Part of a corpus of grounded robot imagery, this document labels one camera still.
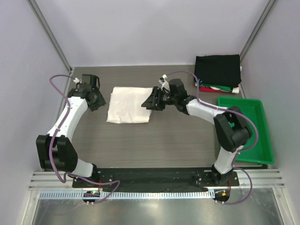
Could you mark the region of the white t-shirt red print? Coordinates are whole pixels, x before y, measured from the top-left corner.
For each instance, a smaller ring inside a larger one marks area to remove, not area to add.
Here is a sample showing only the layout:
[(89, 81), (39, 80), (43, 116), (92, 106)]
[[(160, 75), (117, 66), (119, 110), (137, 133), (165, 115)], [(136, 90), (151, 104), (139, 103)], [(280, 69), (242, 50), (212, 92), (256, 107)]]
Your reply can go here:
[(114, 87), (111, 93), (107, 122), (115, 124), (148, 123), (151, 110), (141, 107), (152, 88)]

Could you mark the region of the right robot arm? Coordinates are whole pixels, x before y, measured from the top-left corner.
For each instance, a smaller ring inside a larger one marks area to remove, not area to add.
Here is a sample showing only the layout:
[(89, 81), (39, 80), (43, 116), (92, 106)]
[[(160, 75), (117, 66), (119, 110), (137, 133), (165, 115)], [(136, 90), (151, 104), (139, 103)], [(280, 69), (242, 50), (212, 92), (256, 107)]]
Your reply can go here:
[(252, 137), (246, 117), (237, 106), (218, 108), (189, 95), (181, 79), (167, 81), (167, 76), (164, 75), (159, 82), (161, 87), (153, 87), (141, 106), (147, 110), (162, 111), (166, 105), (173, 105), (181, 113), (199, 117), (213, 124), (220, 151), (211, 168), (211, 179), (214, 184), (223, 185), (233, 171), (233, 161), (238, 151)]

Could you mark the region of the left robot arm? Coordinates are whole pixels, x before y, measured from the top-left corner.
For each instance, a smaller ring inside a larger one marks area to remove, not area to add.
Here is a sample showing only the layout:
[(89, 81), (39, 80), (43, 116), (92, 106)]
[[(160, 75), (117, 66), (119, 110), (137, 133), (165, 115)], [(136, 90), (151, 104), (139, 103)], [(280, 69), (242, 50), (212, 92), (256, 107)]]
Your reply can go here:
[(78, 157), (72, 145), (72, 137), (87, 110), (93, 112), (106, 104), (100, 92), (99, 77), (83, 74), (81, 79), (73, 78), (75, 87), (68, 94), (64, 94), (54, 84), (54, 78), (55, 75), (49, 82), (66, 104), (54, 126), (47, 134), (39, 135), (36, 139), (40, 166), (46, 171), (55, 172), (62, 183), (70, 176), (82, 179), (89, 187), (95, 187), (100, 181), (97, 166)]

